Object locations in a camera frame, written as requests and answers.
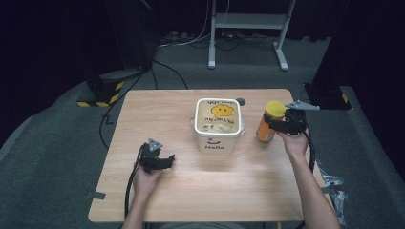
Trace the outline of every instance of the dark background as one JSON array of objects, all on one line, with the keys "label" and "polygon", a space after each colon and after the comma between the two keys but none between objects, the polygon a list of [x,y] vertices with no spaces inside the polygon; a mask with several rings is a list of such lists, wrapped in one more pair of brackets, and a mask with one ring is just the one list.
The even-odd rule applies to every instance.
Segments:
[{"label": "dark background", "polygon": [[[227,1],[218,1],[225,11]],[[161,36],[170,31],[199,34],[206,1],[156,2]],[[229,12],[284,12],[286,1],[231,1]],[[353,87],[387,155],[404,177],[404,3],[400,0],[297,1],[287,38],[332,37],[321,66],[327,86]],[[0,2],[0,144],[28,117],[51,106],[86,80],[61,30],[72,23],[96,74],[124,68],[108,8],[102,0]],[[210,23],[204,34],[209,32]],[[277,34],[277,31],[261,31]]]}]

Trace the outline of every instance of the black curtain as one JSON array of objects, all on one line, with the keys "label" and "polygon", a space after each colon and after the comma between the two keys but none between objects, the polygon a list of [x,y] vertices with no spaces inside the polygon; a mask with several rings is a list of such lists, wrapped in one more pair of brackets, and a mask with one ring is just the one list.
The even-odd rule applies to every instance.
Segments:
[{"label": "black curtain", "polygon": [[375,135],[405,179],[404,11],[402,0],[351,0],[312,85],[317,90],[354,89]]},{"label": "black curtain", "polygon": [[24,120],[83,81],[55,26],[66,19],[64,2],[51,2],[0,3],[0,146]]},{"label": "black curtain", "polygon": [[[287,38],[300,40],[309,36],[312,41],[332,37],[349,0],[297,0],[288,27]],[[210,33],[212,0],[160,1],[162,34],[171,31],[199,34],[203,29],[206,4],[208,18],[203,34]],[[229,13],[286,13],[287,0],[231,0]],[[226,12],[228,1],[217,1],[217,12]],[[242,30],[254,33],[257,30]],[[260,30],[261,34],[278,35],[279,31]]]}]

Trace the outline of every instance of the white metal frame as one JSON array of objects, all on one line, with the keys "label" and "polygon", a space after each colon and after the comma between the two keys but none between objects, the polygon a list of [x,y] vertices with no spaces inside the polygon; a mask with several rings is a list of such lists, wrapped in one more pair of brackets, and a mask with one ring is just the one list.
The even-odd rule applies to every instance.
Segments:
[{"label": "white metal frame", "polygon": [[249,14],[249,13],[217,13],[217,0],[212,2],[211,40],[209,43],[208,68],[215,69],[215,29],[273,29],[281,30],[278,40],[273,42],[274,50],[283,71],[288,70],[282,46],[286,37],[289,21],[296,0],[290,0],[286,14]]}]

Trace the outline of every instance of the smiley face sticker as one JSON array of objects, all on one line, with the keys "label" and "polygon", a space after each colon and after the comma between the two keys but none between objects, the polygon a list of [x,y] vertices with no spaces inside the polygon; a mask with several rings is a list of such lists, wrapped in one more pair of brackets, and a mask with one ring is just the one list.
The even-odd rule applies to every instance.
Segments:
[{"label": "smiley face sticker", "polygon": [[229,107],[227,105],[221,104],[213,107],[211,109],[211,113],[215,115],[216,118],[222,117],[222,116],[231,116],[233,115],[233,108]]}]

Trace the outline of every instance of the white bucket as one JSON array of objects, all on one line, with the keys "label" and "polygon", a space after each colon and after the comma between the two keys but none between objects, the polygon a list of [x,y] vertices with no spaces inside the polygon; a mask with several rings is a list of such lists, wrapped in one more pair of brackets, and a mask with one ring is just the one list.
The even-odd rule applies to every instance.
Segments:
[{"label": "white bucket", "polygon": [[245,126],[235,99],[202,98],[197,102],[194,130],[202,153],[232,153]]}]

